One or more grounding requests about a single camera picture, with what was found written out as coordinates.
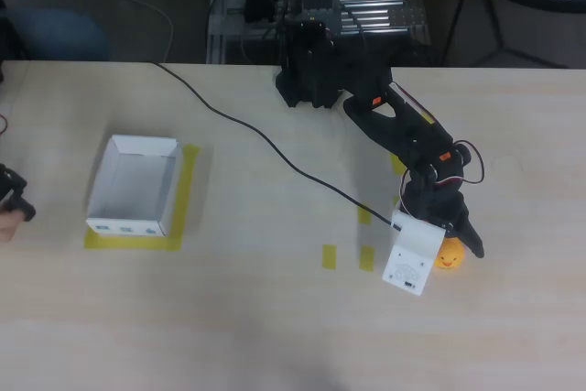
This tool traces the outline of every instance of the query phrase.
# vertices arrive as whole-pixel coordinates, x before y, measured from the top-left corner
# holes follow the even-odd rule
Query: white box
[[[98,234],[167,236],[182,163],[176,139],[112,136],[93,183],[88,225]]]

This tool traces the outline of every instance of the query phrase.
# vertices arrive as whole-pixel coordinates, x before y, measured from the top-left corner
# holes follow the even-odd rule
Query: wooden table
[[[390,216],[388,153],[338,106],[289,110],[269,67],[171,65],[293,162]],[[578,389],[586,379],[586,72],[395,71],[481,149],[464,187],[483,237],[422,297],[380,279],[391,233],[294,173],[152,65],[4,63],[0,160],[34,222],[0,247],[0,389]],[[113,133],[201,147],[179,252],[83,249]],[[468,172],[472,177],[478,169]],[[336,270],[321,268],[336,244]],[[375,248],[375,272],[358,267]]]

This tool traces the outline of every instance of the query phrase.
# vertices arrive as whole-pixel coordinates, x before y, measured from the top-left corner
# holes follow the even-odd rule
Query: smiley face
[[[442,269],[455,269],[466,256],[466,249],[457,238],[445,238],[436,256],[435,267]]]

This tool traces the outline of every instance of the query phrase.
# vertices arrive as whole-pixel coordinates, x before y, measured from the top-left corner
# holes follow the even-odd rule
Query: floor
[[[175,24],[169,61],[205,62],[204,25],[209,0],[143,0],[165,10]],[[9,7],[66,8],[91,16],[112,44],[112,59],[160,60],[168,41],[168,24],[159,15],[123,0],[5,0]],[[425,0],[432,44],[441,51],[457,0]],[[516,49],[530,51],[572,68],[586,68],[586,16],[546,13],[496,1],[505,37]],[[467,0],[450,52],[451,66],[467,66],[494,44],[480,0]],[[532,67],[502,57],[495,67]]]

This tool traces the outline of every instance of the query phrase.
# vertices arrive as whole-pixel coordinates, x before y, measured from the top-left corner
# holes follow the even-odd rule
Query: yellow tape
[[[359,266],[366,272],[374,272],[374,248],[371,246],[362,246],[360,248]]]
[[[367,210],[364,210],[360,206],[358,207],[358,223],[360,224],[370,224],[373,216]]]
[[[393,163],[393,172],[397,174],[397,176],[403,176],[403,173],[407,167],[405,167],[403,162],[401,162],[399,158],[393,153],[391,153],[391,162]]]
[[[199,149],[192,144],[183,146],[183,166],[177,183],[177,196],[168,237],[109,237],[99,235],[88,228],[85,234],[86,249],[156,249],[178,251],[185,228],[185,216],[190,201],[191,177],[195,166],[195,157]]]
[[[321,248],[321,267],[324,269],[336,269],[336,246],[335,244],[325,244]]]
[[[423,119],[425,119],[428,123],[430,123],[430,124],[435,123],[435,121],[433,120],[433,118],[431,117],[431,115],[430,114],[427,114],[423,110],[421,111],[421,116],[423,116]]]

